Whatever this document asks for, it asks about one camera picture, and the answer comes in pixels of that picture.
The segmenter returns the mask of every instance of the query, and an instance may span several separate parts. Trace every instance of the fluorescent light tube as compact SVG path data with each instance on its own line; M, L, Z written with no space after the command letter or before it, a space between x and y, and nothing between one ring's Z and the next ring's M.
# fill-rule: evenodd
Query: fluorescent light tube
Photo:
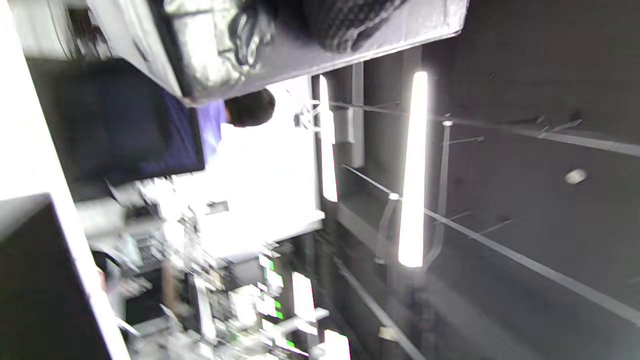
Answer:
M335 331L324 331L324 356L322 360L350 360L349 339Z
M403 200L400 217L398 261L404 266L422 266L424 247L424 183L428 127L428 75L413 75L409 131L404 163Z
M329 88L324 76L320 75L320 151L322 161L322 194L332 202L338 201L335 184L335 163L333 145L335 144L335 126L333 112L329 110Z
M297 272L293 273L293 312L302 320L310 323L316 322L316 310L314 294L311 289L311 280Z

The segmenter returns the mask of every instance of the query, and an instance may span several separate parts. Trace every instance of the ceiling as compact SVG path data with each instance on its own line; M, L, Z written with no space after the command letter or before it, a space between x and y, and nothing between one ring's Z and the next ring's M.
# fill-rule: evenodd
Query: ceiling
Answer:
M640 4L616 1L472 1L456 38L365 62L365 104L399 101L408 109L410 79L429 72L435 115L493 124L544 115L551 127L579 114L577 128L640 143L634 102L640 91L640 52L631 44ZM325 74L336 101L349 101L348 69ZM406 120L365 112L365 166L384 187L400 192ZM435 209L442 127L430 139L427 204ZM453 125L447 217L498 243L640 309L639 160L486 127ZM347 162L348 143L336 145ZM429 360L628 359L640 351L632 323L567 290L454 229L428 272L410 272L394 259L397 211L387 264L374 261L387 194L337 167L339 203L325 204L331 246L373 299ZM583 168L588 177L564 177ZM426 217L426 241L435 230ZM318 255L318 281L357 337L362 356L408 358L398 343L379 338L379 319Z

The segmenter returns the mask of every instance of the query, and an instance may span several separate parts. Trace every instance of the black monitor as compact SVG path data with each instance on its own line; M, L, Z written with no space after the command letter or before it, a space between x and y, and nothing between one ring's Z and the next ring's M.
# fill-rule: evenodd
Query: black monitor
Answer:
M110 359L47 194L0 201L0 359Z

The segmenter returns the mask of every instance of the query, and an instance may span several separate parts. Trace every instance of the desk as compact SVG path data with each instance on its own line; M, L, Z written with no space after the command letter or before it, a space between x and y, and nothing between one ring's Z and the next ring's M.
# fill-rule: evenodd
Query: desk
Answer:
M6 0L0 0L0 199L50 193L61 230L111 358L129 359L101 288L60 161L42 115Z
M89 0L88 3L114 54L129 60L169 92L183 96L147 0ZM290 23L295 20L280 16L276 22L275 44L266 53L259 71L249 74L239 86L210 88L189 96L189 100L202 104L238 96L279 81L321 74L457 35L462 30L467 5L468 0L407 0L361 49L347 54L322 50L312 38L290 30Z

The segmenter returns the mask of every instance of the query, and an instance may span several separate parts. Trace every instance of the dark hair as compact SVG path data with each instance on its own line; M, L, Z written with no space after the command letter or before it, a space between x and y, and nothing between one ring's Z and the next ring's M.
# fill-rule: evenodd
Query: dark hair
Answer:
M258 126L271 119L276 108L276 99L269 90L262 89L225 100L225 106L229 114L229 124L238 127Z

